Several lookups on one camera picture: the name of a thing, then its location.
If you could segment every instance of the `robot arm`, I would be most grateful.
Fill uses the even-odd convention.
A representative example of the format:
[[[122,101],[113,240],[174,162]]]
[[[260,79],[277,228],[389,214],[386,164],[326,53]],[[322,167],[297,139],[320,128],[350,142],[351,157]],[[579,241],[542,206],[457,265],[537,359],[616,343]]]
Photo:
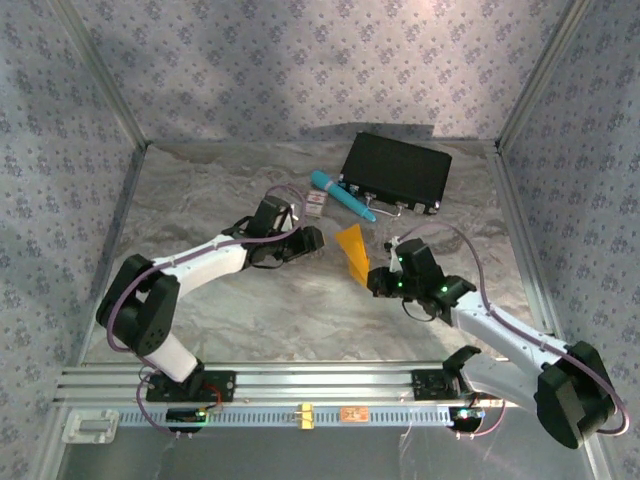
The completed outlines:
[[[289,262],[324,245],[315,227],[291,232],[291,205],[273,196],[265,197],[253,217],[245,217],[211,241],[177,255],[148,260],[141,255],[127,258],[96,313],[97,322],[108,327],[109,317],[125,290],[142,274],[153,271],[126,298],[113,323],[113,335],[143,363],[151,364],[178,384],[186,397],[202,387],[202,363],[171,333],[177,301],[194,289],[224,275],[262,262],[267,256]]]
[[[612,397],[586,370],[613,391],[598,352],[585,342],[573,346],[541,333],[502,309],[491,307],[476,287],[445,276],[420,239],[385,245],[391,264],[369,272],[367,287],[378,297],[417,302],[432,318],[468,332],[509,362],[465,347],[444,362],[461,396],[487,393],[535,413],[558,442],[578,448],[615,413]],[[577,360],[585,369],[577,368]]]

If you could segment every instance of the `black box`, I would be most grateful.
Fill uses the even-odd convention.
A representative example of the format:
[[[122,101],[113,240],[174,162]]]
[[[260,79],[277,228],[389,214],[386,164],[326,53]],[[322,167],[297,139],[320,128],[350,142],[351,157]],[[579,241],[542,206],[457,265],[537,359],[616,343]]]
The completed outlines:
[[[354,195],[434,214],[440,208],[450,166],[447,153],[358,133],[342,167],[341,183]]]

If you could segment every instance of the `patterned wallpaper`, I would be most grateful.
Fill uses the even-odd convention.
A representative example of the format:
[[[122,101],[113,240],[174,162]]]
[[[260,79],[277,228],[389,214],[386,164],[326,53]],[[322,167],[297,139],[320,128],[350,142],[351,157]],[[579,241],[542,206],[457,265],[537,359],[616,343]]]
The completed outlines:
[[[507,158],[570,339],[603,354],[640,478],[640,3],[595,2]]]
[[[46,2],[0,8],[0,479],[28,478],[133,147]]]
[[[73,0],[150,140],[496,138],[567,0]]]

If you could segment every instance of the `yellow triangular object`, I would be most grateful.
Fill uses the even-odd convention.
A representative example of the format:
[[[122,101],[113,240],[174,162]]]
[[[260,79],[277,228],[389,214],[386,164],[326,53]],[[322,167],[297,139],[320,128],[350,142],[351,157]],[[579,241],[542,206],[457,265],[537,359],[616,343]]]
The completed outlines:
[[[360,225],[356,224],[336,233],[336,240],[349,259],[349,273],[360,285],[366,288],[367,276],[369,275],[369,257],[367,257]]]

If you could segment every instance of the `metal latch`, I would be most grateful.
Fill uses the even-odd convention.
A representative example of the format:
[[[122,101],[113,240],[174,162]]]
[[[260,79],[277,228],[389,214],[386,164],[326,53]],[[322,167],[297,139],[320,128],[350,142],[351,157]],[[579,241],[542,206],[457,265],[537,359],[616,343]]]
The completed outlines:
[[[64,443],[107,444],[113,442],[120,414],[115,410],[73,409],[62,432]]]
[[[396,202],[396,211],[395,213],[392,212],[387,212],[386,210],[382,210],[380,208],[373,208],[370,206],[371,204],[371,200],[374,200],[376,198],[376,194],[375,193],[365,193],[364,194],[364,198],[365,198],[365,205],[367,206],[367,208],[369,210],[371,210],[372,212],[376,212],[376,213],[382,213],[384,215],[388,215],[390,217],[399,217],[400,215],[402,215],[402,210],[407,208],[409,205],[407,205],[406,203],[403,202]]]

